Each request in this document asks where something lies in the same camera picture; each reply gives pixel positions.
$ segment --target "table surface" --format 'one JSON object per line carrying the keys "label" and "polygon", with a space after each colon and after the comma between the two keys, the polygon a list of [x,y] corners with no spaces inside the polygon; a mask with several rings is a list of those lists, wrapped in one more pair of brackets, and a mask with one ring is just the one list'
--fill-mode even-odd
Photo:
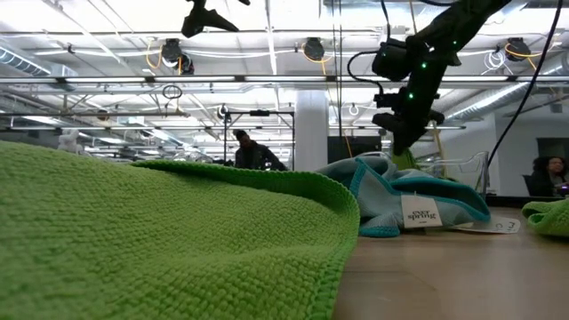
{"label": "table surface", "polygon": [[569,241],[423,231],[360,237],[344,270],[334,319],[569,319]]}

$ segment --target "blue towel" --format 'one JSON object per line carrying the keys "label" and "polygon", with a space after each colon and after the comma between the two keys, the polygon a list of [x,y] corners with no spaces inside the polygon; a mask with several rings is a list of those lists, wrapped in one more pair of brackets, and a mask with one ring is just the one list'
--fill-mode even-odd
{"label": "blue towel", "polygon": [[342,183],[356,197],[360,236],[399,236],[404,228],[405,195],[433,199],[445,227],[490,219],[484,199],[473,188],[418,170],[398,171],[388,159],[361,156],[329,164],[318,172]]}

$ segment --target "white tag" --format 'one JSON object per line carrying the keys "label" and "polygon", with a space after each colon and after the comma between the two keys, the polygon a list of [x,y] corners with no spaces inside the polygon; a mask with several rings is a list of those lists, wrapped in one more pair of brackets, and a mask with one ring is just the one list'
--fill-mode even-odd
{"label": "white tag", "polygon": [[401,196],[405,228],[441,227],[437,203],[424,196]]}
{"label": "white tag", "polygon": [[521,224],[517,219],[503,218],[498,216],[490,217],[490,221],[474,221],[471,226],[454,226],[457,230],[469,232],[515,234],[519,231]]}

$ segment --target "white column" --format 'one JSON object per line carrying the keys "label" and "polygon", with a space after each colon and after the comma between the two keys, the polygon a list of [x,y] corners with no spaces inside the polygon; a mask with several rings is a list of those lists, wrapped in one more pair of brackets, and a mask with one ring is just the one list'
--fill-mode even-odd
{"label": "white column", "polygon": [[325,91],[296,95],[295,170],[314,171],[328,164],[328,99]]}

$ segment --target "person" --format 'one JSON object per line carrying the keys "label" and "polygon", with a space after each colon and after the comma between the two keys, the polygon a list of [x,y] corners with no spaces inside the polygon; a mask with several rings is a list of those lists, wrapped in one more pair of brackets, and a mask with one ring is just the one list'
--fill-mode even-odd
{"label": "person", "polygon": [[530,196],[563,196],[569,191],[569,174],[565,160],[559,156],[541,156],[533,160],[528,181]]}
{"label": "person", "polygon": [[239,141],[239,150],[235,153],[235,167],[266,170],[267,163],[270,163],[272,171],[286,171],[286,167],[278,160],[267,146],[251,140],[247,132],[243,130],[235,130],[233,132]]}

